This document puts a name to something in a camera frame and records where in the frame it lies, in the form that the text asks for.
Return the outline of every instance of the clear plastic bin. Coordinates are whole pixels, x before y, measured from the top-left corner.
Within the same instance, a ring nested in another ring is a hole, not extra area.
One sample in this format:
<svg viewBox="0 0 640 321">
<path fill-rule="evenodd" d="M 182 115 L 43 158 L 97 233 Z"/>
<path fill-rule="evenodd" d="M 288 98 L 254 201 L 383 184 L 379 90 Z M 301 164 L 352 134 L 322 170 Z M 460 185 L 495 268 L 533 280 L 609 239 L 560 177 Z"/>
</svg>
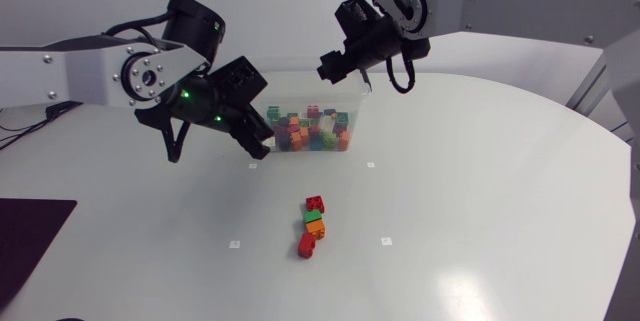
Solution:
<svg viewBox="0 0 640 321">
<path fill-rule="evenodd" d="M 332 85 L 316 72 L 266 72 L 269 86 L 252 102 L 275 136 L 272 151 L 345 151 L 360 104 L 371 92 L 360 74 Z"/>
</svg>

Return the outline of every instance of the white table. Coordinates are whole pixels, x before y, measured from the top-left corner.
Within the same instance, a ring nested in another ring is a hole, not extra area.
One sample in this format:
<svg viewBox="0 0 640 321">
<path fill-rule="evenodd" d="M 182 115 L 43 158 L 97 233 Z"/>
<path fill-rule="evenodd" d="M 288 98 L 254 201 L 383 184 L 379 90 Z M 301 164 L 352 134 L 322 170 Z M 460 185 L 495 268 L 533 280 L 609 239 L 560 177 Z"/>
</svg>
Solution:
<svg viewBox="0 0 640 321">
<path fill-rule="evenodd" d="M 3 197 L 78 206 L 0 318 L 601 320 L 633 227 L 629 147 L 494 82 L 372 82 L 346 153 L 250 169 L 194 127 L 171 164 L 131 110 L 95 106 L 1 152 Z M 316 194 L 327 237 L 304 260 Z"/>
</svg>

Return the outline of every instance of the gray wall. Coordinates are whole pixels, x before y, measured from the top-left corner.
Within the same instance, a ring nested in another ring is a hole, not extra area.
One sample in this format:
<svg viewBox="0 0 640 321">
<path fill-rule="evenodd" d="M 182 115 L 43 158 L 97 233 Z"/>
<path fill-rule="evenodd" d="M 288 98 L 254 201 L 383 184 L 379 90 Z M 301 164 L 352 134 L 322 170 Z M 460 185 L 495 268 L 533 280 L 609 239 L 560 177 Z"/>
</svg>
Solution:
<svg viewBox="0 0 640 321">
<path fill-rule="evenodd" d="M 0 44 L 39 45 L 95 34 L 115 23 L 159 14 L 167 1 L 0 0 Z M 333 13 L 344 0 L 199 1 L 228 24 L 218 64 L 245 54 L 263 69 L 309 69 L 317 66 L 318 56 L 342 45 Z M 560 103 L 598 56 L 586 48 L 483 35 L 444 36 L 432 40 L 432 47 L 430 57 L 417 64 L 418 71 L 484 77 Z M 620 121 L 615 107 L 597 111 L 604 113 L 602 120 L 611 119 L 602 121 L 605 127 Z"/>
</svg>

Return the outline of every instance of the black mat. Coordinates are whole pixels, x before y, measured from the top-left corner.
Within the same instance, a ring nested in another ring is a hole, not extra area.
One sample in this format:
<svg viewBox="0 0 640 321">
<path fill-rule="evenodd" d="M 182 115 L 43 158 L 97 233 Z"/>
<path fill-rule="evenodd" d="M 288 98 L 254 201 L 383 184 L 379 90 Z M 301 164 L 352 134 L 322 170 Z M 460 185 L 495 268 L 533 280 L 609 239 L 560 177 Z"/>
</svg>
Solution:
<svg viewBox="0 0 640 321">
<path fill-rule="evenodd" d="M 76 203 L 0 199 L 0 312 L 27 281 Z"/>
</svg>

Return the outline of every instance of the robotic arm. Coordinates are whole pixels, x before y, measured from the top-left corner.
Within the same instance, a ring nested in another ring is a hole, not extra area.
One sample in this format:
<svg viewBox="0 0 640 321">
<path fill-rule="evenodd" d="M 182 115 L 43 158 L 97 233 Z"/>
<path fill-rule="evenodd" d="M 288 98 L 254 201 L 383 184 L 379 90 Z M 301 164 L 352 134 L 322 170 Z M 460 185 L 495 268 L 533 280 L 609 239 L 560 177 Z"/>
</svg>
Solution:
<svg viewBox="0 0 640 321">
<path fill-rule="evenodd" d="M 167 22 L 161 40 L 145 26 Z M 144 38 L 115 37 L 137 30 Z M 267 82 L 246 58 L 208 74 L 225 23 L 194 0 L 170 0 L 167 13 L 114 26 L 103 35 L 45 47 L 0 47 L 0 105 L 73 100 L 132 108 L 138 121 L 162 132 L 169 161 L 177 162 L 189 126 L 227 132 L 252 157 L 273 132 L 250 102 Z M 174 139 L 171 118 L 184 121 Z"/>
<path fill-rule="evenodd" d="M 322 79 L 339 82 L 354 70 L 385 61 L 394 87 L 406 93 L 415 82 L 413 60 L 427 56 L 429 38 L 476 32 L 594 47 L 603 50 L 594 74 L 606 73 L 613 95 L 634 134 L 640 135 L 640 0 L 347 0 L 336 11 L 345 52 L 320 58 Z M 399 86 L 391 57 L 402 54 L 409 84 Z M 633 237 L 605 319 L 640 315 L 640 139 L 631 155 Z"/>
</svg>

